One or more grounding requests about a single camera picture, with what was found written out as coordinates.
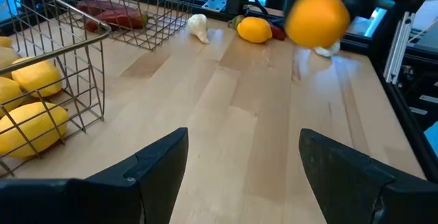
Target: red vegetable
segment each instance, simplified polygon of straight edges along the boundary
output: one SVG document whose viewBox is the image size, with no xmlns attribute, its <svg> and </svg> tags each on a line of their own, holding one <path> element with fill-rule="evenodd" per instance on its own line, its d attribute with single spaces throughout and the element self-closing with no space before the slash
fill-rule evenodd
<svg viewBox="0 0 438 224">
<path fill-rule="evenodd" d="M 91 1 L 84 0 L 77 3 L 76 8 L 82 12 L 86 12 L 91 16 L 96 16 L 104 11 L 109 10 L 137 10 L 135 8 L 125 7 L 124 5 L 117 4 L 111 1 Z"/>
<path fill-rule="evenodd" d="M 279 28 L 271 23 L 270 23 L 270 26 L 271 26 L 271 32 L 272 32 L 273 38 L 275 38 L 277 40 L 285 40 L 286 34 L 281 28 Z"/>
<path fill-rule="evenodd" d="M 139 10 L 108 10 L 100 13 L 96 18 L 108 23 L 113 30 L 142 28 L 148 20 L 147 14 L 142 14 Z M 98 25 L 94 21 L 87 21 L 86 28 L 94 32 L 98 29 Z"/>
</svg>

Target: orange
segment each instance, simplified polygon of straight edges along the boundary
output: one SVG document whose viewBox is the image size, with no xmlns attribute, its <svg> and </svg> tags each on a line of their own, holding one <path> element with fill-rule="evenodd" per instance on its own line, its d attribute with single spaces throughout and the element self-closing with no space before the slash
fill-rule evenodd
<svg viewBox="0 0 438 224">
<path fill-rule="evenodd" d="M 296 0 L 286 18 L 285 32 L 300 46 L 330 47 L 349 24 L 350 15 L 342 0 Z"/>
</svg>

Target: wooden table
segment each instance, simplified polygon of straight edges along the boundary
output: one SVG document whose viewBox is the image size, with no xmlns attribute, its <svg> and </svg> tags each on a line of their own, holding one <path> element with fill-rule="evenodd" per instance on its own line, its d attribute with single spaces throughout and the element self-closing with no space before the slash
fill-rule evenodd
<svg viewBox="0 0 438 224">
<path fill-rule="evenodd" d="M 209 26 L 209 45 L 185 29 L 154 52 L 105 39 L 105 122 L 18 177 L 87 177 L 186 126 L 172 223 L 324 223 L 298 153 L 304 127 L 424 178 L 366 57 Z"/>
</svg>

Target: black metal frame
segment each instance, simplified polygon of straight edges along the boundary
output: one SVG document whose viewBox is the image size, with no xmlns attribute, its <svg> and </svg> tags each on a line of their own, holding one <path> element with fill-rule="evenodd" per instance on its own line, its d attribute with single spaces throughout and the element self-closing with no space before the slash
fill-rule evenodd
<svg viewBox="0 0 438 224">
<path fill-rule="evenodd" d="M 279 8 L 281 6 L 275 6 L 276 2 L 283 2 L 284 0 L 267 0 L 266 3 L 268 7 Z M 206 2 L 206 0 L 194 0 L 192 4 L 192 11 L 194 14 L 201 13 L 205 14 L 207 17 L 216 19 L 219 21 L 229 21 L 233 18 L 233 15 L 227 14 L 224 12 L 213 12 L 209 10 L 205 10 L 202 8 L 202 5 Z M 263 16 L 264 14 L 260 12 L 250 11 L 249 15 L 251 16 Z M 280 17 L 268 15 L 269 19 L 278 19 Z M 5 36 L 9 36 L 13 34 L 13 24 L 15 23 L 15 19 L 11 18 L 8 21 L 0 24 L 0 34 Z M 383 22 L 378 26 L 376 30 L 376 35 L 378 35 L 379 30 L 394 30 L 396 23 L 398 22 L 398 17 L 389 14 L 385 15 Z M 32 25 L 36 24 L 36 20 L 31 21 Z M 423 134 L 423 131 L 420 129 L 417 121 L 414 119 L 410 109 L 408 108 L 406 102 L 403 99 L 400 91 L 393 85 L 388 84 L 383 79 L 383 67 L 385 64 L 385 60 L 387 58 L 387 51 L 389 50 L 390 42 L 392 38 L 367 38 L 364 36 L 358 36 L 354 34 L 347 33 L 344 38 L 341 40 L 341 48 L 345 51 L 350 51 L 353 53 L 360 53 L 364 55 L 368 55 L 370 57 L 370 61 L 377 72 L 377 75 L 381 81 L 383 88 L 388 96 L 389 101 L 391 102 L 392 108 L 394 109 L 397 117 L 400 121 L 401 126 L 412 146 L 412 149 L 417 156 L 419 163 L 427 177 L 428 180 L 432 182 L 438 183 L 438 158 L 434 154 L 431 146 L 429 145 L 426 137 Z M 376 49 L 376 45 L 382 45 L 382 42 L 389 42 L 382 49 Z M 438 53 L 427 52 L 420 49 L 414 49 L 409 47 L 406 50 L 406 54 L 404 57 L 404 62 L 409 62 L 409 64 L 417 64 L 422 65 L 425 62 L 431 63 L 434 62 L 434 59 L 438 59 Z"/>
</svg>

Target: light wood surface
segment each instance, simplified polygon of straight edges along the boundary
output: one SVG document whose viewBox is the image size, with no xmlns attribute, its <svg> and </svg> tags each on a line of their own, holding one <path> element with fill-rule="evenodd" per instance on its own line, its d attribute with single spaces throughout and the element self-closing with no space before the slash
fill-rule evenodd
<svg viewBox="0 0 438 224">
<path fill-rule="evenodd" d="M 186 126 L 175 224 L 324 223 L 298 153 L 304 127 L 424 178 L 366 57 L 209 26 L 209 45 L 183 29 L 154 52 L 105 39 L 105 121 L 18 177 L 84 178 Z"/>
</svg>

